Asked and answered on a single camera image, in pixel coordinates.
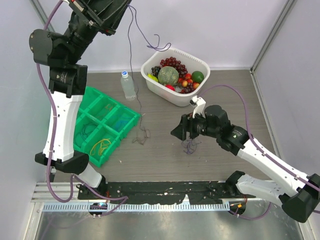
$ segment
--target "green plastic tray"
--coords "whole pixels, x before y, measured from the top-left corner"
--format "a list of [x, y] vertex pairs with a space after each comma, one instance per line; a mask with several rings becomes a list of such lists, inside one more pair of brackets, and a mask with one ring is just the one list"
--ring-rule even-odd
[[139, 118], [139, 113], [87, 86], [76, 117], [74, 149], [88, 154], [90, 161], [100, 168]]

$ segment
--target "white robotic arm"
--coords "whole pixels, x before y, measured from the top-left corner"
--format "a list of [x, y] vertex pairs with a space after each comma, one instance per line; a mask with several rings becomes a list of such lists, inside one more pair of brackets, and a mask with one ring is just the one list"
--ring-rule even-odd
[[[215, 138], [222, 149], [248, 161], [274, 180], [264, 181], [236, 171], [226, 180], [230, 193], [256, 196], [282, 207], [298, 222], [307, 221], [320, 202], [320, 194], [301, 179], [319, 187], [320, 177], [317, 174], [308, 176], [295, 169], [267, 150], [255, 138], [251, 139], [245, 129], [230, 123], [227, 113], [219, 105], [211, 105], [204, 110], [206, 102], [198, 96], [194, 96], [190, 104], [194, 111], [182, 115], [179, 126], [171, 134], [182, 141], [187, 138], [187, 132], [191, 139], [198, 135]], [[296, 177], [283, 168], [289, 169]]]

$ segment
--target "melon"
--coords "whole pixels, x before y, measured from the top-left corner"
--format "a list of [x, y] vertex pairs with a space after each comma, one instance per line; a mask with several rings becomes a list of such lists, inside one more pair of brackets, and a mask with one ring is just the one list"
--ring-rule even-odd
[[164, 66], [159, 71], [158, 80], [160, 84], [175, 86], [178, 79], [179, 73], [172, 66]]

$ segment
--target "white wall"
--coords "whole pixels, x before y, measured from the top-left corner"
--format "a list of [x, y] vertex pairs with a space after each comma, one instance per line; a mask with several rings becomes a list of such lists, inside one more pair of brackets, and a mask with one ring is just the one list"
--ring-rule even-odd
[[[57, 0], [40, 0], [49, 14]], [[190, 53], [211, 68], [251, 67], [286, 0], [133, 0], [138, 23], [151, 43], [161, 36], [161, 46]], [[64, 33], [71, 9], [63, 4], [53, 19], [56, 31]], [[129, 68], [129, 10], [114, 36], [99, 34], [84, 53], [82, 64], [90, 71], [116, 71]], [[131, 29], [133, 68], [154, 53], [146, 48], [138, 29]]]
[[36, 182], [45, 180], [34, 158], [45, 145], [50, 105], [29, 50], [30, 33], [42, 27], [36, 12], [27, 0], [4, 1], [0, 16], [0, 239], [20, 240]]
[[[319, 12], [297, 1], [256, 73], [282, 157], [310, 175], [320, 175]], [[320, 239], [320, 215], [310, 219]]]

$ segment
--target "string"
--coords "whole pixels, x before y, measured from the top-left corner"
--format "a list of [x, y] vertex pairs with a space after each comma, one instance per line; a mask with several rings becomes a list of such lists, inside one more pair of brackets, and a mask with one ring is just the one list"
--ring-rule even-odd
[[91, 156], [96, 155], [96, 148], [99, 144], [100, 144], [100, 147], [98, 150], [98, 155], [101, 156], [103, 154], [104, 150], [108, 149], [109, 146], [111, 145], [110, 138], [101, 139], [96, 144], [94, 144], [91, 151], [90, 151]]
[[199, 141], [197, 138], [186, 139], [181, 142], [181, 145], [186, 149], [183, 150], [186, 154], [193, 154], [197, 150], [199, 144], [201, 144], [201, 141]]
[[[158, 52], [164, 52], [164, 51], [167, 51], [170, 47], [171, 47], [171, 43], [167, 43], [163, 48], [159, 48], [159, 44], [160, 44], [160, 36], [158, 34], [155, 34], [155, 36], [158, 37], [158, 43], [157, 43], [157, 46], [152, 46], [152, 44], [147, 40], [145, 34], [142, 32], [141, 28], [139, 27], [139, 24], [138, 24], [138, 20], [137, 20], [137, 10], [131, 6], [131, 5], [128, 5], [128, 8], [131, 12], [131, 16], [132, 16], [132, 19], [131, 19], [131, 22], [129, 24], [129, 28], [128, 28], [128, 33], [127, 33], [127, 36], [128, 36], [128, 41], [129, 41], [129, 49], [130, 49], [130, 70], [131, 70], [131, 76], [132, 76], [132, 80], [133, 82], [135, 83], [136, 85], [136, 88], [137, 88], [137, 91], [136, 91], [136, 99], [137, 101], [139, 102], [139, 105], [140, 105], [140, 110], [139, 110], [139, 113], [141, 114], [141, 111], [142, 111], [142, 104], [139, 100], [139, 85], [138, 83], [135, 81], [134, 79], [134, 71], [133, 71], [133, 67], [132, 67], [132, 57], [133, 57], [133, 54], [132, 54], [132, 43], [131, 43], [131, 39], [130, 39], [130, 29], [131, 29], [131, 26], [135, 20], [135, 24], [137, 26], [137, 28], [139, 29], [141, 35], [143, 36], [143, 38], [145, 39], [145, 41], [148, 43], [147, 45], [147, 48], [150, 48], [150, 49], [154, 49]], [[135, 139], [132, 140], [132, 143], [135, 143], [135, 142], [138, 142], [139, 144], [141, 145], [144, 145], [146, 140], [151, 138], [151, 132], [149, 129], [145, 128], [144, 126], [142, 126], [142, 121], [143, 121], [143, 115], [141, 115], [141, 118], [140, 118], [140, 123], [139, 123], [139, 129], [143, 132], [143, 138], [140, 138], [138, 136], [138, 133], [137, 133], [137, 137]]]

